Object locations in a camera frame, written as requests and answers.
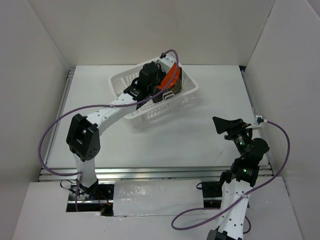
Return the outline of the orange round plate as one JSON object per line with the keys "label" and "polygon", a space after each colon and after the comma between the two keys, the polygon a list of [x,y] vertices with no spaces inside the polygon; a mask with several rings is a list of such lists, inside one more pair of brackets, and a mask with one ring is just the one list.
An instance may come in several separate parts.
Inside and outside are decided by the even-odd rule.
{"label": "orange round plate", "polygon": [[180,78],[181,68],[178,67],[177,70],[176,68],[177,64],[174,63],[170,70],[165,74],[160,85],[157,86],[159,90],[172,88],[177,83]]}

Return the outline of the black square floral plate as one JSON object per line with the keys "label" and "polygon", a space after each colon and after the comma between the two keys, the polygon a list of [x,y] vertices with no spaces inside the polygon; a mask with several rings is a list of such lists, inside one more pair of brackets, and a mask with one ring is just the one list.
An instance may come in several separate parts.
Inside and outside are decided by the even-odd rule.
{"label": "black square floral plate", "polygon": [[[180,67],[180,69],[181,69],[180,77],[179,77],[178,81],[176,82],[176,84],[169,89],[165,89],[159,96],[153,98],[152,99],[153,103],[161,102],[165,98],[169,98],[169,97],[172,97],[173,95],[177,95],[182,91],[182,68]],[[159,90],[157,88],[155,94],[157,94],[160,91],[162,91],[162,90]]]}

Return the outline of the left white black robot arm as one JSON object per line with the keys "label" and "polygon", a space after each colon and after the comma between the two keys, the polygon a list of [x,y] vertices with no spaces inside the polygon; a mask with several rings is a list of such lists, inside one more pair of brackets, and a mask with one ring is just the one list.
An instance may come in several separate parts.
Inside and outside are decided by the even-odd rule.
{"label": "left white black robot arm", "polygon": [[99,181],[95,172],[95,157],[101,149],[100,136],[107,128],[124,116],[133,113],[157,94],[166,73],[160,63],[150,62],[143,65],[138,77],[121,93],[109,107],[103,107],[85,116],[73,116],[66,143],[72,152],[76,169],[81,172],[77,177],[80,193],[86,199],[95,198]]}

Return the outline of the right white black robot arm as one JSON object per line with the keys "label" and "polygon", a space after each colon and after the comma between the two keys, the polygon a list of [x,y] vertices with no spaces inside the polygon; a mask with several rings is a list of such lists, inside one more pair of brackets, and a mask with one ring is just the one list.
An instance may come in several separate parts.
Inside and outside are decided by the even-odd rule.
{"label": "right white black robot arm", "polygon": [[217,228],[210,230],[208,240],[242,240],[244,221],[250,194],[259,175],[259,163],[269,151],[267,142],[262,138],[253,138],[253,129],[241,118],[227,120],[214,116],[216,132],[225,140],[233,141],[240,156],[230,169],[223,172],[218,182],[218,192],[222,195],[220,210],[224,211],[237,200],[239,202],[218,218]]}

